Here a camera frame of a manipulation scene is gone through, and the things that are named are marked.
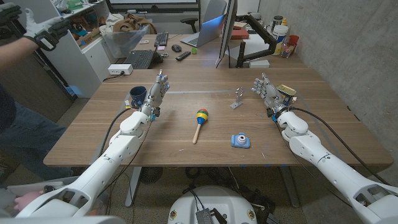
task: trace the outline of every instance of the jeans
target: jeans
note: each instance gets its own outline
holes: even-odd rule
[[[45,180],[70,177],[70,167],[43,164],[66,128],[15,102],[17,114],[10,127],[0,133],[0,149],[18,160],[26,169]]]

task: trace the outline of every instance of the wooden table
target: wooden table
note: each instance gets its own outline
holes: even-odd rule
[[[132,75],[104,82],[49,152],[44,163],[48,166],[87,166],[93,162],[98,157],[106,130],[120,112],[129,90],[138,85],[150,88],[159,69],[169,76],[171,87],[160,106],[160,117],[152,122],[133,166],[299,166],[284,144],[277,126],[266,116],[263,100],[250,91],[254,79],[261,78],[262,72],[274,85],[283,83],[296,89],[298,101],[294,106],[323,118],[365,163],[389,165],[393,162],[389,153],[321,76],[314,69],[307,68],[297,55],[288,59],[267,56],[265,58],[271,67],[265,69],[228,69],[226,55],[219,68],[215,69],[221,39],[211,41],[198,48],[196,55],[178,62],[175,57],[181,52],[173,52],[171,46],[181,45],[182,52],[191,49],[179,41],[183,37],[180,35],[168,41],[166,50],[159,53],[168,53],[170,57],[154,69],[135,70]],[[137,50],[154,48],[155,35],[146,35],[143,40],[149,40],[149,44],[138,45]],[[230,47],[237,45],[237,40],[230,43]],[[233,110],[230,104],[235,102],[234,91],[239,87],[245,89],[243,105]],[[208,110],[209,118],[202,125],[198,142],[194,145],[196,113],[200,108]],[[109,136],[116,133],[120,122],[130,114],[125,113],[118,119]],[[296,111],[296,114],[309,124],[310,130],[329,151],[350,165],[359,165],[323,124],[303,112]],[[240,132],[251,139],[249,149],[231,147],[231,135]]]

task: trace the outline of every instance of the wooden handle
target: wooden handle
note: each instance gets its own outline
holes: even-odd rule
[[[196,131],[196,133],[195,133],[195,136],[193,137],[192,143],[194,143],[194,144],[196,144],[196,143],[197,143],[197,140],[198,140],[200,125],[201,125],[201,124],[198,124],[197,131]]]

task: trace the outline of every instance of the gloved hand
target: gloved hand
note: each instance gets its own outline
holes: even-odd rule
[[[35,42],[39,46],[41,46],[44,50],[53,50],[46,49],[46,45],[43,45],[42,35],[39,37],[39,34],[44,34],[46,39],[52,39],[51,44],[55,45],[58,41],[68,33],[68,29],[70,28],[70,23],[68,20],[65,20],[63,17],[58,16],[47,21],[44,21],[40,24],[37,24],[34,20],[34,14],[32,10],[25,9],[26,13],[26,33],[24,37],[30,39],[31,41]]]
[[[18,15],[22,13],[20,8],[21,7],[16,6],[12,2],[0,4],[0,26],[4,26],[7,22],[18,19]]]

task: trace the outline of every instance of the concrete wall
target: concrete wall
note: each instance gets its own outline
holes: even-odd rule
[[[275,15],[287,18],[290,34],[300,36],[297,53],[306,66],[398,161],[398,1],[262,0],[259,12],[266,24]],[[398,186],[397,168],[394,163],[379,174]],[[316,215],[321,219],[310,223],[322,222],[324,214]]]

